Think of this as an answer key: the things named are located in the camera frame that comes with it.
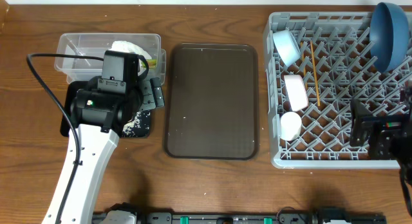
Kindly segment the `black rectangular tray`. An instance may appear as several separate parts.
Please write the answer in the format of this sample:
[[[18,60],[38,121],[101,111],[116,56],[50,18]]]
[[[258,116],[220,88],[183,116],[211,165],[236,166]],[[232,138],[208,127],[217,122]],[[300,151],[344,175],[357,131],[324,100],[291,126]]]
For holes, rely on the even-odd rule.
[[[68,85],[66,100],[64,103],[65,111],[71,115],[70,107],[79,89],[87,86],[87,81],[74,81]],[[137,112],[133,119],[128,122],[122,131],[122,138],[145,138],[149,136],[151,127],[151,112]]]

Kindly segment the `dark blue plate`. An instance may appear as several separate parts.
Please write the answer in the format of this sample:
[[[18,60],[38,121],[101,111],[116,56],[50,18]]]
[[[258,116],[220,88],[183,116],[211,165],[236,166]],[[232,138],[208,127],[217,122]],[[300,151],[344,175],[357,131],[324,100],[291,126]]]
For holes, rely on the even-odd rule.
[[[407,54],[410,38],[409,23],[405,11],[393,3],[379,3],[371,16],[370,52],[376,57],[376,69],[385,73],[400,66]]]

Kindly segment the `light blue bowl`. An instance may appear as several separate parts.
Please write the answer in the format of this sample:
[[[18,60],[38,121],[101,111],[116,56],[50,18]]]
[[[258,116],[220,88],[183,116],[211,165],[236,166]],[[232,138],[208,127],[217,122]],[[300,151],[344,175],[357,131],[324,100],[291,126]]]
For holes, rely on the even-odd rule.
[[[289,30],[273,33],[273,41],[276,50],[286,67],[300,59],[299,46]]]

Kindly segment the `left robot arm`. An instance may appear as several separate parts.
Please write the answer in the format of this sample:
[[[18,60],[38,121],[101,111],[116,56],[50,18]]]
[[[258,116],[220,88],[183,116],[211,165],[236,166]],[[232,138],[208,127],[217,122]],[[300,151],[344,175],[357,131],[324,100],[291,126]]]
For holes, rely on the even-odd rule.
[[[63,111],[68,150],[44,223],[91,223],[104,171],[124,126],[137,112],[164,106],[161,83],[147,74],[154,60],[108,50],[102,74],[79,89]]]

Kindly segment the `dark brown serving tray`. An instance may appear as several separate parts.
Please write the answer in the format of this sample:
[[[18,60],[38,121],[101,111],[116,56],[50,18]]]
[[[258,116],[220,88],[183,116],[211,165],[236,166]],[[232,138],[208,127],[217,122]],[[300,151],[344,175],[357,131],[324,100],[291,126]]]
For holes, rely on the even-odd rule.
[[[258,56],[252,46],[175,46],[164,151],[173,158],[253,158],[259,149],[258,99]]]

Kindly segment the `yellow snack wrapper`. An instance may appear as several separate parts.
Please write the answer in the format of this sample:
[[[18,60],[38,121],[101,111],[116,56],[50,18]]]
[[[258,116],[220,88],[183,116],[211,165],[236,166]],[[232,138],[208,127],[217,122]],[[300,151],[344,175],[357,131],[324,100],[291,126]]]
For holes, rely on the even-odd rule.
[[[147,59],[147,63],[149,68],[156,68],[158,64],[156,59]]]

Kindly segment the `white pink-rimmed bowl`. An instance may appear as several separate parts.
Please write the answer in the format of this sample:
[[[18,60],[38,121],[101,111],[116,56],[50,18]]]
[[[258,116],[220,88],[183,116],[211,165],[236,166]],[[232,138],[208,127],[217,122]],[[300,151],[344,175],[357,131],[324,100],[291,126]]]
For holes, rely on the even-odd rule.
[[[300,111],[308,106],[308,97],[303,78],[300,75],[284,76],[286,92],[292,111]]]

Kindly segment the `white napkin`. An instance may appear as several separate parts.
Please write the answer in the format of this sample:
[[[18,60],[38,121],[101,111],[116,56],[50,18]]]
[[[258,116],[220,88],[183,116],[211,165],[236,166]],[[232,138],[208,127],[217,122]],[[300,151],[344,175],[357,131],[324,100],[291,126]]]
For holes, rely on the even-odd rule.
[[[119,51],[124,53],[135,53],[142,55],[146,60],[151,60],[152,56],[148,54],[143,48],[139,47],[132,42],[127,41],[115,41],[110,48],[111,51]]]

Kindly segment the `clear plastic bin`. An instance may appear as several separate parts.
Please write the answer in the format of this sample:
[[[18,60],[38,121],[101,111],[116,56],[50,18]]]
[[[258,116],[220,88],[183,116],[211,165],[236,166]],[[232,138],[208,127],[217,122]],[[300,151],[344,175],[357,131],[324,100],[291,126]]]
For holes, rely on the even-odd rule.
[[[102,58],[115,41],[127,41],[143,48],[152,59],[157,60],[156,68],[149,68],[147,77],[158,77],[165,82],[166,51],[162,48],[161,37],[155,33],[65,33],[59,39],[58,54],[84,55]],[[67,83],[88,81],[102,74],[101,61],[90,59],[55,59],[55,69],[66,74]]]

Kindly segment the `grey dishwasher rack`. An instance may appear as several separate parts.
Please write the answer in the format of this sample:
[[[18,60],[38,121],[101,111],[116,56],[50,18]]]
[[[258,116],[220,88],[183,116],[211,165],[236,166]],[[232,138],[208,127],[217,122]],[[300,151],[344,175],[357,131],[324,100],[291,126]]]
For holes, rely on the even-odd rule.
[[[411,78],[411,56],[393,71],[376,70],[370,50],[369,12],[274,12],[263,32],[268,88],[270,161],[278,169],[396,169],[394,160],[371,160],[368,144],[350,141],[353,98],[376,116],[407,113],[400,89]],[[273,33],[289,30],[301,54],[304,42],[306,76],[301,56],[286,67],[274,46]],[[314,45],[320,107],[317,106],[310,50]],[[307,82],[309,104],[300,110],[301,133],[292,141],[279,136],[281,115],[290,111],[284,76],[299,74]]]

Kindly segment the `small white green cup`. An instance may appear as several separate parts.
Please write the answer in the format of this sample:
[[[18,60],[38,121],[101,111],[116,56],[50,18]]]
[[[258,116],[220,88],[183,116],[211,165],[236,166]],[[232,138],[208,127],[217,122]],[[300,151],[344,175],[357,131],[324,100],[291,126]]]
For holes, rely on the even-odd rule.
[[[298,138],[301,132],[302,120],[295,112],[287,112],[280,119],[280,138],[292,141]]]

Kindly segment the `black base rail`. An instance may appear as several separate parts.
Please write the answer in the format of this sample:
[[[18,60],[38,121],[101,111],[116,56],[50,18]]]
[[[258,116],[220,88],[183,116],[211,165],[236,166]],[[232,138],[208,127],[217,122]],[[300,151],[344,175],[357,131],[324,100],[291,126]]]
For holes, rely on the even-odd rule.
[[[109,212],[94,214],[92,223],[134,224],[386,224],[382,214],[354,214],[345,209],[327,207],[303,212],[284,207],[275,214],[175,214],[152,212],[144,214],[128,203],[116,204]]]

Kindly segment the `wooden chopstick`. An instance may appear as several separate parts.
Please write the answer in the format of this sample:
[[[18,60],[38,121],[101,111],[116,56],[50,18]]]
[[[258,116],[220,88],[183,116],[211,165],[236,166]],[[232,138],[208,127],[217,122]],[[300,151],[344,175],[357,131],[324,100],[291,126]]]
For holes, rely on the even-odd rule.
[[[313,66],[313,72],[314,72],[314,83],[315,83],[317,106],[320,107],[321,101],[320,101],[319,86],[318,86],[318,81],[317,81],[317,70],[316,70],[315,55],[314,55],[314,45],[312,41],[310,41],[310,50],[311,50],[312,66]]]
[[[302,49],[301,50],[301,61],[302,61],[302,65],[303,65],[303,75],[305,77],[306,76],[306,63],[304,61],[305,61],[306,57],[305,57],[305,54],[304,54],[304,42],[303,41],[300,42],[300,47]],[[305,89],[307,89],[307,82],[305,82],[305,81],[304,81],[304,86],[305,86]]]

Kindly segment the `rice food scraps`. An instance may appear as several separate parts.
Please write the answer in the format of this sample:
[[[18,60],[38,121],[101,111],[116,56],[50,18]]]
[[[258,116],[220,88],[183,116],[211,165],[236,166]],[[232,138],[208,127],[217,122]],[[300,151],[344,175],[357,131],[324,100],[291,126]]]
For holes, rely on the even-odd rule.
[[[151,112],[137,112],[132,121],[128,122],[122,131],[122,138],[145,138],[150,134]]]

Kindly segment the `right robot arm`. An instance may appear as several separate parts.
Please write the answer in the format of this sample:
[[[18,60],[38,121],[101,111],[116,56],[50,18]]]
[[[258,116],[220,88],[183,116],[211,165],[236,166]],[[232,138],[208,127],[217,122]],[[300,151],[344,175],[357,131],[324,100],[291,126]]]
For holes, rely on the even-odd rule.
[[[377,117],[356,98],[351,100],[350,109],[350,145],[368,143],[372,160],[397,161],[406,208],[411,213],[411,113]]]

